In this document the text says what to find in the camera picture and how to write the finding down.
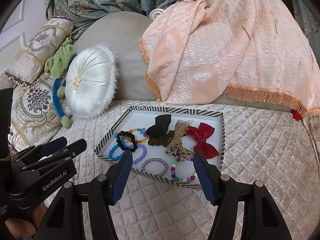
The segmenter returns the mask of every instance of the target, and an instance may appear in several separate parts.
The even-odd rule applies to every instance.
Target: square decorative pillow
[[[74,28],[72,21],[53,18],[24,46],[7,68],[6,77],[19,86],[30,87]]]
[[[38,82],[31,87],[14,89],[8,140],[18,151],[47,143],[61,128],[61,119],[52,101],[53,83],[49,73],[41,73]],[[65,98],[61,107],[68,116],[70,111]]]

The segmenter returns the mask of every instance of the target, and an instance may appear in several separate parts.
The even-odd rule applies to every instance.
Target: metal screw
[[[263,186],[263,182],[261,180],[257,180],[255,183],[256,183],[256,185],[258,187],[262,187]]]
[[[70,181],[66,182],[64,185],[63,185],[65,188],[70,188],[72,186],[72,183]]]
[[[99,175],[97,179],[98,179],[98,181],[104,181],[106,178],[107,178],[107,176],[102,174],[102,175]]]
[[[220,178],[224,181],[228,181],[230,179],[230,177],[227,174],[222,174]]]

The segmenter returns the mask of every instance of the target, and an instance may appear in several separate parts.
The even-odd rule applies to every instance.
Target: finger
[[[36,228],[39,227],[46,211],[47,211],[47,207],[45,206],[45,204],[40,204],[39,206],[37,206],[35,208],[35,210],[32,213],[32,222],[35,225]]]
[[[33,224],[22,219],[9,218],[5,224],[15,238],[33,236],[36,233]]]

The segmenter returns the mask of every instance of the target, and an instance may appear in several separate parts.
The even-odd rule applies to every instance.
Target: quilted bedspread
[[[109,164],[93,149],[129,105],[162,105],[153,101],[114,101],[95,119],[72,118],[69,130],[61,128],[55,138],[68,143],[87,140],[87,150],[75,158],[75,183],[91,181],[105,173]],[[302,122],[291,113],[274,110],[208,104],[189,108],[221,111],[225,119],[226,152],[222,173],[239,182],[263,181],[278,205],[292,239],[308,239],[319,222],[320,181],[311,140]],[[53,195],[46,200],[47,204]],[[239,203],[234,239],[240,239],[243,203]],[[216,207],[203,191],[176,187],[131,173],[121,200],[110,207],[118,238],[205,240]],[[84,203],[84,226],[92,239],[89,211]]]

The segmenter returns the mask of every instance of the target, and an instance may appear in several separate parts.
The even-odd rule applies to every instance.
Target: pink blanket
[[[281,0],[185,0],[145,31],[147,83],[168,104],[245,101],[320,113],[320,70]]]

